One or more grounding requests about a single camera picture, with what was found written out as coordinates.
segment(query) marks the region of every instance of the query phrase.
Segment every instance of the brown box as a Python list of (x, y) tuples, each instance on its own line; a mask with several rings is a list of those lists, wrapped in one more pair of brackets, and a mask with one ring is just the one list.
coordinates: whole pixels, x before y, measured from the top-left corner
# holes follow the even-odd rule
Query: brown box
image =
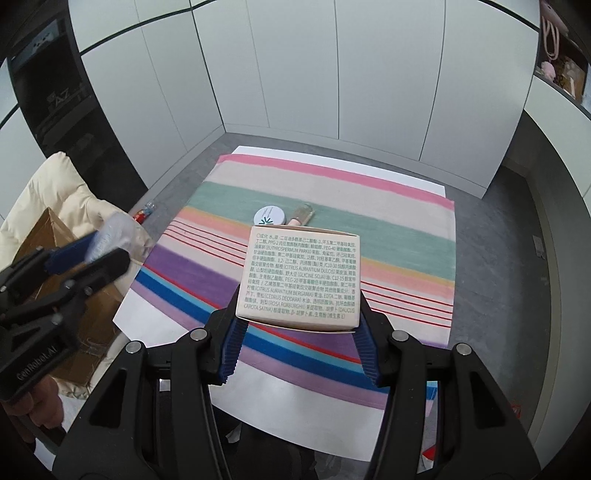
[[(70, 229), (51, 210), (46, 209), (40, 216), (27, 238), (18, 249), (14, 260), (33, 252), (39, 245), (45, 249), (63, 247), (76, 238)], [(35, 300), (55, 292), (64, 275), (54, 275), (43, 283), (29, 299)], [(78, 340), (80, 349), (65, 360), (51, 374), (85, 387), (90, 381), (100, 360), (105, 355), (119, 330), (113, 324), (113, 317), (121, 304), (122, 297), (114, 285), (107, 285), (86, 302), (86, 313), (80, 320)]]
[(255, 225), (236, 316), (323, 333), (359, 326), (359, 235), (308, 226)]

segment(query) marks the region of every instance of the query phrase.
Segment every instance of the cabinet door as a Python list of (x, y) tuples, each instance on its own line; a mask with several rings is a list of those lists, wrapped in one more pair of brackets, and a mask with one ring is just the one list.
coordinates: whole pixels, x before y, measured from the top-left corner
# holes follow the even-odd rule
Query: cabinet door
[(18, 109), (0, 130), (0, 215), (6, 218), (30, 178), (45, 161)]
[(115, 135), (150, 188), (187, 149), (158, 84), (142, 30), (90, 50), (82, 62)]
[(495, 3), (540, 26), (540, 0), (495, 0)]
[(271, 128), (338, 138), (332, 0), (247, 0)]
[(190, 150), (222, 124), (191, 12), (142, 27), (174, 123)]
[(538, 32), (483, 2), (447, 0), (441, 72), (421, 155), (482, 187), (521, 117)]
[(268, 127), (246, 0), (216, 0), (193, 15), (224, 124)]
[(444, 0), (336, 0), (339, 138), (418, 160), (437, 87)]
[(134, 0), (69, 0), (78, 50), (139, 23)]

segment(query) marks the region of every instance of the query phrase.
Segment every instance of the striped cloth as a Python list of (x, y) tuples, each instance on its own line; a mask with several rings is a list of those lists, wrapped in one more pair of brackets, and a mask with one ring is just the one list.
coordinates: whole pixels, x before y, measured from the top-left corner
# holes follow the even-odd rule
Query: striped cloth
[[(310, 226), (360, 236), (362, 291), (374, 310), (422, 343), (447, 345), (455, 276), (453, 202), (321, 165), (224, 155), (170, 223), (131, 289), (184, 329), (201, 326), (228, 304), (241, 279), (254, 212), (277, 205), (289, 215), (302, 202), (314, 205)], [(250, 324), (239, 359), (331, 398), (380, 410), (386, 404), (387, 389), (374, 387), (363, 374), (350, 334)], [(436, 383), (430, 384), (429, 402), (435, 393)]]

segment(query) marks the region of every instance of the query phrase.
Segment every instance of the blue stripe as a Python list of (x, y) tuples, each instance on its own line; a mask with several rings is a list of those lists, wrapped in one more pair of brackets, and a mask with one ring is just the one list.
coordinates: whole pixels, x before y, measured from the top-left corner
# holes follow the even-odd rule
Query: blue stripe
[(172, 290), (177, 295), (179, 295), (181, 298), (184, 298), (185, 300), (190, 301), (191, 303), (197, 305), (198, 307), (201, 307), (203, 310), (205, 310), (209, 313), (216, 310), (216, 308), (212, 307), (209, 303), (206, 303), (203, 300), (200, 300), (197, 297), (194, 297), (190, 293), (185, 292), (182, 288), (179, 288), (176, 285), (170, 283), (168, 280), (160, 277), (156, 273), (152, 272), (149, 268), (142, 267), (142, 269), (140, 271), (144, 275), (147, 275), (150, 278), (152, 278), (152, 280), (155, 280), (156, 282), (160, 283), (164, 288)]
[[(156, 280), (152, 275), (152, 272), (141, 269), (135, 279), (148, 288), (156, 295), (158, 295), (164, 301), (175, 306), (182, 312), (190, 315), (192, 318), (206, 323), (209, 320), (213, 307), (207, 305), (208, 309), (205, 310), (200, 307), (199, 304), (206, 305), (199, 299), (192, 297), (193, 301), (188, 300), (185, 296), (189, 296), (186, 292), (180, 290), (178, 287), (166, 282), (166, 280), (159, 278)], [(272, 338), (272, 342), (268, 341), (264, 337), (266, 335)], [(307, 372), (320, 375), (321, 377), (330, 378), (337, 382), (352, 385), (354, 387), (364, 388), (366, 390), (374, 390), (382, 393), (387, 393), (387, 388), (377, 388), (371, 383), (371, 380), (365, 376), (361, 371), (353, 371), (350, 368), (343, 368), (339, 366), (339, 360), (336, 357), (330, 357), (321, 352), (316, 352), (301, 345), (291, 343), (288, 340), (275, 337), (270, 333), (264, 332), (259, 329), (248, 329), (244, 338), (243, 345), (246, 345), (253, 350), (256, 350), (264, 355), (270, 356), (280, 362), (287, 365), (305, 370)], [(435, 398), (437, 387), (427, 385), (427, 399), (432, 400)]]
[(172, 289), (164, 287), (161, 283), (154, 280), (149, 275), (146, 275), (144, 270), (140, 270), (135, 279), (144, 287), (153, 291), (158, 297), (175, 306), (182, 312), (185, 312), (198, 322), (206, 323), (209, 320), (210, 312), (195, 305), (193, 302), (182, 298), (182, 296), (175, 293)]
[(248, 331), (251, 334), (259, 338), (262, 338), (263, 340), (266, 340), (269, 343), (274, 343), (275, 345), (282, 346), (283, 348), (287, 348), (288, 350), (292, 350), (309, 358), (314, 358), (321, 362), (334, 365), (335, 367), (346, 368), (347, 370), (351, 370), (352, 372), (365, 375), (363, 373), (363, 368), (359, 364), (349, 362), (348, 360), (344, 360), (342, 358), (331, 356), (328, 353), (319, 352), (318, 350), (314, 350), (303, 345), (298, 345), (297, 343), (290, 342), (289, 340), (285, 340), (281, 337), (275, 336), (272, 333), (265, 332), (264, 330), (258, 328), (252, 328)]
[(300, 353), (288, 350), (279, 345), (271, 342), (267, 342), (262, 338), (259, 338), (250, 333), (246, 332), (244, 338), (245, 346), (256, 350), (257, 352), (264, 353), (280, 362), (283, 362), (292, 367), (305, 370), (307, 372), (320, 375), (325, 378), (330, 378), (337, 382), (352, 385), (354, 387), (364, 388), (366, 390), (374, 390), (378, 392), (387, 393), (388, 389), (376, 388), (373, 383), (363, 374), (357, 374), (344, 368), (335, 367), (334, 365), (326, 364), (322, 361), (310, 358)]

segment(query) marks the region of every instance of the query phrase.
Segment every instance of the plastic bottle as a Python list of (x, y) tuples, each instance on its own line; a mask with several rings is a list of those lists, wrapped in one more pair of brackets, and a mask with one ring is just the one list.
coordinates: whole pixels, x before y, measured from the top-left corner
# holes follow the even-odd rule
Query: plastic bottle
[(144, 208), (142, 208), (139, 212), (134, 215), (134, 220), (138, 222), (140, 225), (145, 222), (146, 218), (148, 218), (154, 211), (156, 210), (156, 204), (150, 200), (146, 202)]

